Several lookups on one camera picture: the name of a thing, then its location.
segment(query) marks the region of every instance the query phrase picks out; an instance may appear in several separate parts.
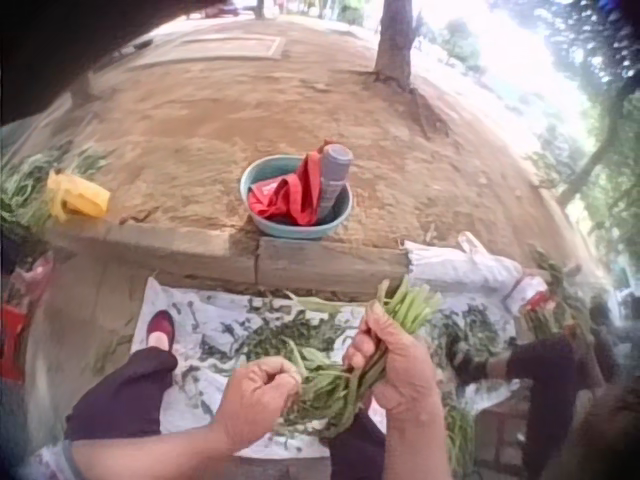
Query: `dirt ground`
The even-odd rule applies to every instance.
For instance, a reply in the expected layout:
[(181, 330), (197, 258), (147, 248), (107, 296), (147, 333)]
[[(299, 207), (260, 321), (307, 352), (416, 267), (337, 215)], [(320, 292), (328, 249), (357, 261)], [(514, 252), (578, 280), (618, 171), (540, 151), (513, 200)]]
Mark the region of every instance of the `dirt ground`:
[[(451, 127), (449, 138), (427, 139), (410, 96), (358, 73), (375, 59), (364, 40), (286, 19), (229, 23), (216, 33), (284, 37), (282, 59), (123, 66), (96, 76), (106, 100), (78, 136), (116, 149), (96, 179), (112, 191), (110, 219), (153, 210), (149, 223), (255, 235), (238, 193), (244, 169), (329, 138), (356, 158), (355, 208), (329, 241), (395, 248), (401, 240), (424, 243), (434, 224), (440, 245), (468, 230), (492, 253), (524, 264), (527, 242), (575, 259), (564, 218), (459, 97), (414, 74)], [(63, 120), (77, 128), (77, 115)]]

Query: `blue plastic basin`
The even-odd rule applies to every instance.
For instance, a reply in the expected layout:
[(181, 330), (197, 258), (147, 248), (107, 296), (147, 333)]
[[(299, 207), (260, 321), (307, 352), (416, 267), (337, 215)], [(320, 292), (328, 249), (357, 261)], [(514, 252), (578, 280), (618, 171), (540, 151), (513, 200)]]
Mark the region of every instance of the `blue plastic basin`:
[(247, 197), (251, 185), (270, 178), (293, 173), (302, 163), (303, 157), (298, 155), (273, 155), (252, 163), (242, 174), (240, 179), (240, 195), (249, 215), (256, 226), (267, 235), (281, 238), (293, 238), (297, 240), (312, 240), (331, 235), (338, 226), (345, 221), (353, 208), (353, 196), (348, 184), (342, 188), (336, 197), (332, 212), (324, 219), (324, 224), (312, 227), (300, 227), (296, 225), (282, 225), (254, 214), (249, 208)]

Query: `red shoe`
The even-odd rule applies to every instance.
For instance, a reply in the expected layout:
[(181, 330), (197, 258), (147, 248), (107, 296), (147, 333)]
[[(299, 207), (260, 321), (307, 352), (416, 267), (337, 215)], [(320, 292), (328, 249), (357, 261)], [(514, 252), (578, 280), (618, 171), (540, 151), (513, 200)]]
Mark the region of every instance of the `red shoe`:
[(147, 325), (147, 342), (149, 341), (149, 335), (155, 332), (164, 333), (169, 339), (169, 351), (173, 349), (173, 341), (176, 338), (176, 330), (173, 324), (173, 317), (167, 310), (160, 310), (156, 312), (149, 324)]

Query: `yellow bag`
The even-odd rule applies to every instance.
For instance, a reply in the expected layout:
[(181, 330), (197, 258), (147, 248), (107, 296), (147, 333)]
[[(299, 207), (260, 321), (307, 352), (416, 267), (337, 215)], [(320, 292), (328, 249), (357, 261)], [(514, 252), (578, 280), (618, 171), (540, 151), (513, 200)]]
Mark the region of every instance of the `yellow bag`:
[(111, 193), (95, 183), (70, 173), (49, 172), (47, 190), (52, 196), (51, 215), (67, 219), (65, 209), (100, 218), (107, 213)]

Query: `gray bottle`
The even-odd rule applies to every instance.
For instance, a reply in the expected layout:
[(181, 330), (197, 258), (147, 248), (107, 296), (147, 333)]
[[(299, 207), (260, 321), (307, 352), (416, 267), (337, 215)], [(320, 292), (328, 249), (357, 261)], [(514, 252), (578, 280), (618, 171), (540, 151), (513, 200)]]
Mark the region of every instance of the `gray bottle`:
[(322, 190), (318, 207), (318, 223), (326, 223), (331, 217), (336, 197), (347, 181), (349, 167), (353, 162), (353, 153), (344, 145), (332, 143), (324, 147), (322, 152)]

